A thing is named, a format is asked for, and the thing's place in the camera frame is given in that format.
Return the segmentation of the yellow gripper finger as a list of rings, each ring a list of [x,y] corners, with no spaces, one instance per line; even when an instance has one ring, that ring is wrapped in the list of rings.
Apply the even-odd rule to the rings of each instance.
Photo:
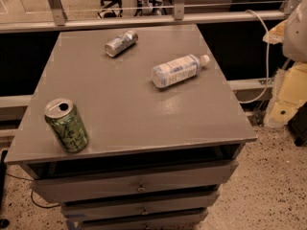
[[[296,62],[290,69],[278,69],[272,98],[264,117],[264,126],[280,128],[307,103],[307,64]]]
[[[263,40],[270,44],[282,43],[284,40],[286,20],[281,21],[263,36]]]

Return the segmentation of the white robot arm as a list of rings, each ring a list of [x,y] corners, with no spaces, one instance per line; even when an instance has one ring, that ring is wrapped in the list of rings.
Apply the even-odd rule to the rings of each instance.
[[[294,62],[288,70],[278,69],[264,125],[280,128],[307,103],[307,0],[263,36],[265,42],[282,44],[283,55]]]

